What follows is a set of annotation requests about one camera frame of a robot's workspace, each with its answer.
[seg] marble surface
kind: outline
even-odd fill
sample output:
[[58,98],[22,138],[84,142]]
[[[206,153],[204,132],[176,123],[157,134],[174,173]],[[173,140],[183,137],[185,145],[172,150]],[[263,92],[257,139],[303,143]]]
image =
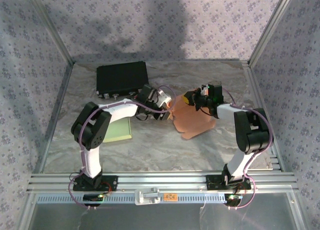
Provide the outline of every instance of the marble surface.
[[[72,172],[81,167],[79,145],[70,132],[84,105],[111,102],[96,96],[96,67],[75,64],[49,147],[45,172]],[[237,104],[253,107],[249,86],[239,61],[149,62],[153,87],[168,85],[177,95],[214,79],[222,82]],[[224,93],[225,100],[230,98]],[[104,172],[222,170],[237,149],[234,126],[217,120],[216,126],[190,140],[184,140],[173,122],[131,118],[132,139],[101,144],[100,163]],[[267,154],[252,164],[254,169],[271,168]]]

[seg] green book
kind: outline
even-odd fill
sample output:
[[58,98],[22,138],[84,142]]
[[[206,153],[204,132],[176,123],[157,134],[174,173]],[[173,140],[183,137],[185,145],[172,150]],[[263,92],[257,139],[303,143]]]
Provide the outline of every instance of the green book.
[[108,143],[131,138],[130,118],[123,118],[109,124],[103,142]]

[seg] label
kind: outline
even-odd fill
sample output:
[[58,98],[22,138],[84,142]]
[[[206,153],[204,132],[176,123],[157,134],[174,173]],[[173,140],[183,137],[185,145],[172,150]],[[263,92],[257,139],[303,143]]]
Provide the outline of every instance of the label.
[[178,201],[178,194],[164,194],[163,195],[164,201],[171,201],[171,202],[177,202]]

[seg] patterned wallpaper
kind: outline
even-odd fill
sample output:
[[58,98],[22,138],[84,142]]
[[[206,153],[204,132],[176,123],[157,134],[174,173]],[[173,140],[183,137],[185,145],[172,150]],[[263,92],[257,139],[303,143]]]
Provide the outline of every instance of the patterned wallpaper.
[[287,170],[320,229],[320,0],[292,0],[254,71]]
[[278,0],[42,0],[75,62],[249,59]]
[[66,63],[28,0],[0,0],[0,229],[14,229]]

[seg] black box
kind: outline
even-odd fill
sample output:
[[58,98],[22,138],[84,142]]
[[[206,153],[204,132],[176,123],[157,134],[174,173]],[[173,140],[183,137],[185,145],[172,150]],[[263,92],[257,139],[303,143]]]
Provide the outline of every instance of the black box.
[[96,90],[101,98],[128,95],[149,84],[146,63],[143,61],[104,65],[96,69]]

